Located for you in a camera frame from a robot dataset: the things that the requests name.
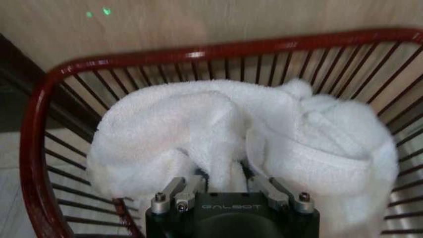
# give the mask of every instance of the towel fold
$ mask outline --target towel fold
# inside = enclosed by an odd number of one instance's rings
[[[379,235],[398,174],[394,140],[369,106],[313,96],[298,79],[276,88],[214,80],[131,93],[99,124],[88,173],[110,197],[147,198],[196,168],[210,191],[244,192],[246,158],[255,173],[311,193],[321,237]]]

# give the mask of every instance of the red metal basket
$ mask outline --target red metal basket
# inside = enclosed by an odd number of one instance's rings
[[[128,237],[142,237],[136,217],[126,202],[95,192],[51,182],[52,174],[90,186],[76,176],[48,165],[47,155],[75,166],[86,152],[67,138],[46,131],[51,117],[88,143],[96,124],[111,105],[131,91],[170,82],[230,78],[268,86],[298,76],[317,93],[358,99],[373,105],[387,124],[401,153],[401,174],[387,208],[383,235],[423,234],[423,31],[374,29],[337,34],[299,36],[175,50],[107,55],[76,59],[51,70],[34,90],[20,140],[20,178],[27,211],[39,237],[100,237],[78,234],[74,223],[126,227]],[[75,110],[58,109],[52,95],[58,88],[72,95]],[[44,147],[46,138],[72,151],[75,158]],[[56,198],[58,191],[74,201]],[[112,204],[116,211],[87,205],[79,198]],[[64,215],[63,206],[110,213],[122,223]],[[108,234],[102,237],[116,237]]]

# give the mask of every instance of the dark wooden door frame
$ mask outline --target dark wooden door frame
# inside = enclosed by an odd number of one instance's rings
[[[46,72],[2,34],[0,51],[0,78],[24,95],[31,96],[32,89],[44,79]],[[56,89],[51,105],[50,116],[91,142],[100,121],[99,116],[62,87]]]

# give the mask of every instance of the beige wall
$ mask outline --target beige wall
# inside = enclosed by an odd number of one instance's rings
[[[102,12],[104,6],[110,15]],[[382,26],[423,27],[423,1],[3,0],[0,4],[2,33],[46,70],[92,54]]]

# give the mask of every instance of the screw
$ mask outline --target screw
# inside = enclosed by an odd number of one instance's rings
[[[302,202],[310,202],[310,194],[309,194],[309,192],[302,192],[298,197],[299,197],[299,200]]]
[[[166,194],[163,192],[156,193],[156,195],[154,196],[156,202],[163,202],[166,199]]]
[[[188,209],[188,205],[186,202],[179,202],[176,207],[179,212],[186,212]]]

